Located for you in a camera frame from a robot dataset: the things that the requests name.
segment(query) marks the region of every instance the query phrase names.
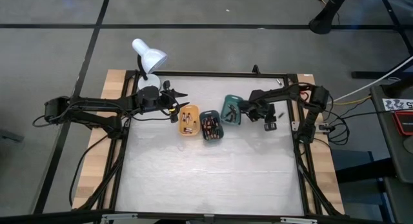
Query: sticker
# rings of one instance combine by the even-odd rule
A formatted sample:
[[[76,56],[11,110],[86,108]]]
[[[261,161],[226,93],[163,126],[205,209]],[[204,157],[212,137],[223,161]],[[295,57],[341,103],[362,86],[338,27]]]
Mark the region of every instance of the sticker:
[[[383,99],[383,105],[386,111],[413,109],[413,99]]]

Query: orange tray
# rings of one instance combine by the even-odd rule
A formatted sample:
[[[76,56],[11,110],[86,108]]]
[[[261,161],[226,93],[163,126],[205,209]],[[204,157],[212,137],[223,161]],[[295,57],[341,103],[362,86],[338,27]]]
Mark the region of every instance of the orange tray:
[[[191,128],[192,133],[184,132],[184,128]],[[194,136],[198,134],[199,128],[198,107],[196,105],[185,105],[184,107],[182,107],[179,113],[179,133],[181,133],[183,136]]]

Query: wooden table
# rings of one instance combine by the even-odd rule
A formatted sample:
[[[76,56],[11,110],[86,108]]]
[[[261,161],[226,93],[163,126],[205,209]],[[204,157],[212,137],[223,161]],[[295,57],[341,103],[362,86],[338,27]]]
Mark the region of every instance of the wooden table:
[[[109,70],[106,76],[105,85],[103,86],[103,91],[101,98],[106,99],[117,99],[121,96],[121,91],[123,89],[123,81],[125,79],[126,70]],[[307,82],[314,84],[314,78],[312,75],[300,74],[298,75],[300,82]],[[297,105],[293,103],[294,116],[298,117]],[[113,116],[113,113],[98,112],[101,116]],[[317,121],[322,122],[323,118],[320,115]],[[101,139],[106,133],[102,129],[93,129],[90,135],[90,141],[88,146],[94,144],[97,140]],[[327,136],[324,134],[317,133],[316,138],[328,142]],[[106,160],[108,157],[110,139],[105,139],[99,146],[92,149],[85,157],[83,167],[81,169],[81,174],[79,178],[79,183],[77,184],[76,194],[73,202],[73,208],[81,206],[87,198],[92,195],[93,191],[100,184],[103,174],[105,171]],[[336,171],[334,169],[333,160],[331,156],[330,149],[322,142],[314,140],[310,145],[312,159],[314,164],[314,171],[316,173],[317,184],[319,188],[323,191],[327,199],[333,204],[333,206],[342,214],[344,214],[343,203],[341,201],[340,191],[338,188],[338,183],[336,179]],[[109,207],[109,201],[112,191],[112,182],[107,188],[107,193],[103,203],[103,208]],[[306,191],[308,204],[310,211],[315,213],[314,199],[312,196],[312,191],[309,185],[306,183]]]

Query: gray floor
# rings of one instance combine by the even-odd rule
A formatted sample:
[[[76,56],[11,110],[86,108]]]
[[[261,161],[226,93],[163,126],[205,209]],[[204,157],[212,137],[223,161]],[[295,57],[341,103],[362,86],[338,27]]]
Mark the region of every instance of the gray floor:
[[[390,0],[403,24],[412,24],[413,0]],[[0,0],[0,23],[95,23],[103,0]],[[306,25],[322,6],[315,0],[110,0],[106,24],[298,24]],[[381,0],[347,0],[342,25],[389,25]],[[25,137],[21,144],[0,140],[0,216],[31,212],[57,127],[34,128],[43,103],[69,96],[85,57],[92,30],[0,28],[0,122]],[[413,40],[413,32],[408,33]],[[100,96],[108,69],[135,69],[134,38],[167,52],[163,70],[314,74],[333,97],[366,83],[353,70],[385,71],[408,56],[393,31],[308,30],[101,30],[82,96]],[[367,91],[350,98],[360,98]],[[341,113],[346,107],[337,107]],[[373,110],[370,103],[358,112]],[[368,130],[361,124],[368,123]],[[333,148],[373,151],[388,156],[375,116],[348,122],[350,141]],[[90,135],[73,124],[46,204],[46,212],[69,210],[68,188]],[[346,211],[359,210],[346,205]]]

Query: teal container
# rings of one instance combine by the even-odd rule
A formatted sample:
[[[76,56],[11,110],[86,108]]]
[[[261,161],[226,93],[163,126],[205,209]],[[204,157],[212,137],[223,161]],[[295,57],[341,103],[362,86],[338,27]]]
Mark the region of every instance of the teal container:
[[[210,117],[210,116],[212,116],[212,118],[215,118],[215,120],[218,123],[218,126],[216,127],[216,130],[219,130],[218,137],[214,138],[214,139],[207,139],[207,135],[205,134],[204,126],[203,126],[204,118]],[[218,111],[209,110],[209,111],[205,111],[205,112],[200,113],[199,122],[201,124],[202,136],[205,140],[207,140],[207,141],[217,141],[217,140],[221,139],[222,137],[224,137],[224,129],[222,128],[222,124],[221,124],[221,120],[219,118],[219,112]]]
[[[234,95],[225,96],[224,105],[221,111],[221,120],[223,123],[230,124],[230,125],[241,124],[241,112],[239,111],[238,102],[243,101],[243,100],[244,99],[239,96],[234,96]],[[230,105],[232,105],[236,109],[236,112],[237,112],[237,114],[235,115],[235,118],[232,121],[230,121],[231,115],[226,116],[231,111]]]

